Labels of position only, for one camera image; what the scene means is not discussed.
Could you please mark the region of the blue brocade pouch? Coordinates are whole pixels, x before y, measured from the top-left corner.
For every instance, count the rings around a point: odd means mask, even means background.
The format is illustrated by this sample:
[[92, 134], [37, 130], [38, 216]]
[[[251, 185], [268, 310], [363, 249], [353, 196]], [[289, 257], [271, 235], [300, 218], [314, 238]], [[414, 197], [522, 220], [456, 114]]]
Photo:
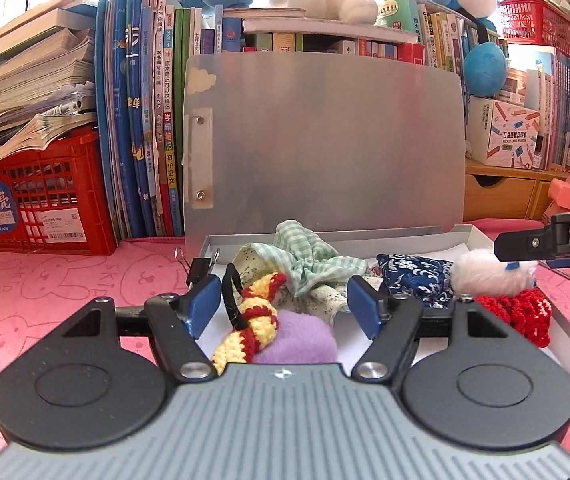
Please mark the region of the blue brocade pouch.
[[388, 254], [377, 255], [376, 261], [390, 295], [405, 292], [432, 309], [445, 309], [453, 299], [451, 261]]

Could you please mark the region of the yellow red crochet keychain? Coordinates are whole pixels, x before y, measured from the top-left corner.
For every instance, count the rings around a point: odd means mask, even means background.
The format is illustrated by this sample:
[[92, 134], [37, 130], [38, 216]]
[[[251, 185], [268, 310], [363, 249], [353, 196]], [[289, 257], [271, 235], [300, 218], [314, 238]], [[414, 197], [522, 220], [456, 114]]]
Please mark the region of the yellow red crochet keychain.
[[285, 274], [272, 272], [242, 286], [233, 263], [225, 269], [222, 299], [233, 330], [215, 348], [211, 363], [218, 375], [229, 364], [250, 364], [257, 354], [275, 341], [279, 318], [273, 301], [287, 281]]

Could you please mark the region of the red crochet item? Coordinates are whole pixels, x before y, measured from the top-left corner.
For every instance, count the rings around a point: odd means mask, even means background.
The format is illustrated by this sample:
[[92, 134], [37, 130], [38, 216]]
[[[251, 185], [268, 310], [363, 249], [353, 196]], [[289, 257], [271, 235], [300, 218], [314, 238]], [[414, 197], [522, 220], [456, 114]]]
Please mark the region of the red crochet item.
[[552, 304], [538, 287], [514, 297], [477, 296], [475, 300], [538, 348], [550, 344]]

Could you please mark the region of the green checkered cloth pouch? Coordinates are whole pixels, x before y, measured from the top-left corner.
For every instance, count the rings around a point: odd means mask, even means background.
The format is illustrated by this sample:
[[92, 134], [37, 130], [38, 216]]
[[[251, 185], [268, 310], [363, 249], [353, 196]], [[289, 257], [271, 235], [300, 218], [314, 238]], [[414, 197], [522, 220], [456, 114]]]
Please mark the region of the green checkered cloth pouch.
[[337, 314], [349, 311], [347, 283], [351, 276], [361, 275], [373, 287], [381, 286], [372, 263], [340, 255], [296, 220], [281, 222], [270, 244], [242, 246], [233, 263], [243, 286], [273, 272], [283, 273], [286, 283], [276, 294], [275, 306], [313, 315], [328, 325], [334, 324]]

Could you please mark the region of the purple fluffy plush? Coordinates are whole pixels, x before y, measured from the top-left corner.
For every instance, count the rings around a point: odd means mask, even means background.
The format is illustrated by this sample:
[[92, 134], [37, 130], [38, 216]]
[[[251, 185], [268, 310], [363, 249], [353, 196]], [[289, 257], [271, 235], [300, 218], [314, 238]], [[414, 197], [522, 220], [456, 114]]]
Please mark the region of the purple fluffy plush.
[[313, 315], [279, 310], [279, 329], [255, 364], [324, 364], [338, 361], [331, 327]]

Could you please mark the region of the white fluffy plush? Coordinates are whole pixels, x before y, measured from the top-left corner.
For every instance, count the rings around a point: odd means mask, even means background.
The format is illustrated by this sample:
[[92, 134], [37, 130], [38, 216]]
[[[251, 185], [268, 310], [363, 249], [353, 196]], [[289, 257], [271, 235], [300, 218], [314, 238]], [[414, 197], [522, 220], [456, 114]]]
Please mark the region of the white fluffy plush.
[[490, 249], [474, 249], [454, 260], [450, 283], [454, 295], [515, 297], [536, 287], [535, 261], [500, 261]]

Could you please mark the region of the black binder clip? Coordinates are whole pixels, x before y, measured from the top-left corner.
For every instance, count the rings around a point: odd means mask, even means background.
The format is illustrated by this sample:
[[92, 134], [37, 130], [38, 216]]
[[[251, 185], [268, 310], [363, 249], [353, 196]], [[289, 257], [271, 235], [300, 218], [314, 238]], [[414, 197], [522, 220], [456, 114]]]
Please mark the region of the black binder clip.
[[188, 288], [192, 288], [210, 274], [219, 257], [220, 251], [217, 249], [211, 257], [197, 257], [191, 262], [187, 262], [183, 248], [178, 246], [174, 249], [174, 260], [183, 268], [186, 274], [185, 285]]

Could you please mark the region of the wooden drawer organizer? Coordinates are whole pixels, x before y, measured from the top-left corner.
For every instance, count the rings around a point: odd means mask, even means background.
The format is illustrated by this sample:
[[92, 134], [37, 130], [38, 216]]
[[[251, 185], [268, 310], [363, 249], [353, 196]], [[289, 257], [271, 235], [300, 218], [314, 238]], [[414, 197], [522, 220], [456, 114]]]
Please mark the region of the wooden drawer organizer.
[[468, 159], [463, 220], [541, 220], [551, 203], [548, 189], [552, 180], [567, 177], [562, 171], [486, 166]]

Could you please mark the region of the white colourful printed box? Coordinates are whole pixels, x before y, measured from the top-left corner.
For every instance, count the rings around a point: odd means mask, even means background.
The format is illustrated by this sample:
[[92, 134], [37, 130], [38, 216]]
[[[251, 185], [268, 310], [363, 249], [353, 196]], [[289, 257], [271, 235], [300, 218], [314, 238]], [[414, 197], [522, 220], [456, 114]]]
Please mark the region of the white colourful printed box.
[[471, 158], [486, 166], [535, 168], [540, 114], [494, 99], [470, 99], [468, 142]]

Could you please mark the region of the red plastic basket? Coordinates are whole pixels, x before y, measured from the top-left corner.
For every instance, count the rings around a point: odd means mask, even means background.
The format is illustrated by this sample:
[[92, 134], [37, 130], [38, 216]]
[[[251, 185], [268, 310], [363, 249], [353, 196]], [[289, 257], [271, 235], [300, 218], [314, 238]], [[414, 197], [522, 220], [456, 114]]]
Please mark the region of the red plastic basket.
[[116, 246], [94, 127], [0, 161], [0, 252], [109, 256]]

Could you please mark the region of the silver open box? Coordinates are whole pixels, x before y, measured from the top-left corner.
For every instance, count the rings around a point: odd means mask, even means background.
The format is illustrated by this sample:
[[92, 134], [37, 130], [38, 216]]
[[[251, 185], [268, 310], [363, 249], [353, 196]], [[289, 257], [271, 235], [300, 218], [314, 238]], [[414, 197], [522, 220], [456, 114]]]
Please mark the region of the silver open box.
[[463, 221], [460, 81], [346, 54], [202, 54], [186, 66], [185, 251], [268, 243], [293, 219], [343, 255], [490, 248]]

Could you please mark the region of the small red basket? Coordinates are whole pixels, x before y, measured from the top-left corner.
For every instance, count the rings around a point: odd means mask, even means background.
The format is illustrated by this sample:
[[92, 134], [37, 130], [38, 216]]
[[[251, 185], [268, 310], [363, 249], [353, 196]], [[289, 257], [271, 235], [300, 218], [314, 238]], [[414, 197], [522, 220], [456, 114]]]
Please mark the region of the small red basket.
[[554, 47], [570, 58], [570, 14], [547, 0], [503, 0], [498, 10], [509, 44]]

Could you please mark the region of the stack of books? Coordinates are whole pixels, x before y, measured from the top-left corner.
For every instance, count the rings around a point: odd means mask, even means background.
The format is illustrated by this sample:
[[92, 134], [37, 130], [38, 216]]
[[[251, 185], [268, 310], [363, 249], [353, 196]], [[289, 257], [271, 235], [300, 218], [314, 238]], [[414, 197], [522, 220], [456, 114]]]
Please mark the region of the stack of books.
[[0, 26], [0, 161], [96, 124], [104, 4], [50, 0]]

